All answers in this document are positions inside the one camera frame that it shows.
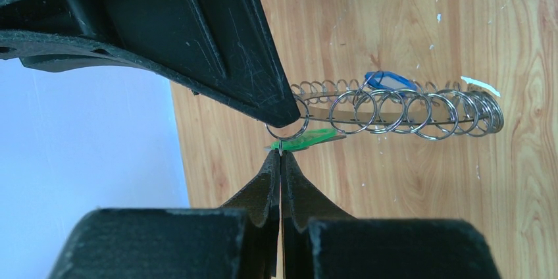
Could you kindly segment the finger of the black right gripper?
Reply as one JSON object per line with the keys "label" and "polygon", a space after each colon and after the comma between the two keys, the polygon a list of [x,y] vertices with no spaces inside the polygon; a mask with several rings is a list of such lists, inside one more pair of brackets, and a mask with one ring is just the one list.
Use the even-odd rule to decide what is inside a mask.
{"label": "finger of the black right gripper", "polygon": [[148,70],[275,128],[301,116],[261,0],[1,0],[1,58]]}

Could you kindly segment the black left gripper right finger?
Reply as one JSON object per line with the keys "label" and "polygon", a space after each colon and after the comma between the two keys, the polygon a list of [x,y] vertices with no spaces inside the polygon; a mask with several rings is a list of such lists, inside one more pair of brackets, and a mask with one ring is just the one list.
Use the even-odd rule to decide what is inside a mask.
{"label": "black left gripper right finger", "polygon": [[484,236],[455,219],[355,218],[281,158],[286,278],[499,278]]}

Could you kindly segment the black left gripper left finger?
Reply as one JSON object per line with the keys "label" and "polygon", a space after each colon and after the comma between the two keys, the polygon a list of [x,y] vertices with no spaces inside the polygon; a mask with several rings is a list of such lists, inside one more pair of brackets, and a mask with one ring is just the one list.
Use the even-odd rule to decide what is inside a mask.
{"label": "black left gripper left finger", "polygon": [[280,154],[214,209],[96,209],[71,231],[51,278],[270,278]]}

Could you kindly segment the green key tag with key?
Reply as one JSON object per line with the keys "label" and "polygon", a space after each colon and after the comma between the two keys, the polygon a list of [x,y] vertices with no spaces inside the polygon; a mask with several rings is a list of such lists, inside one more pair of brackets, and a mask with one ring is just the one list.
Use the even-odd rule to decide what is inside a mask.
{"label": "green key tag with key", "polygon": [[323,128],[317,130],[307,130],[298,138],[290,141],[275,141],[264,148],[265,151],[279,149],[282,146],[283,151],[302,151],[314,145],[328,143],[331,141],[345,139],[346,136],[340,134],[332,128]]}

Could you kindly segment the blue key tag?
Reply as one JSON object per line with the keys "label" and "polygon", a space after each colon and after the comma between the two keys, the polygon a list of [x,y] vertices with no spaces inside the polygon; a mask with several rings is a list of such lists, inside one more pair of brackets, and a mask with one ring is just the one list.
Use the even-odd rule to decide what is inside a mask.
{"label": "blue key tag", "polygon": [[397,91],[402,89],[416,91],[417,85],[411,80],[389,71],[367,72],[365,84],[374,89]]}

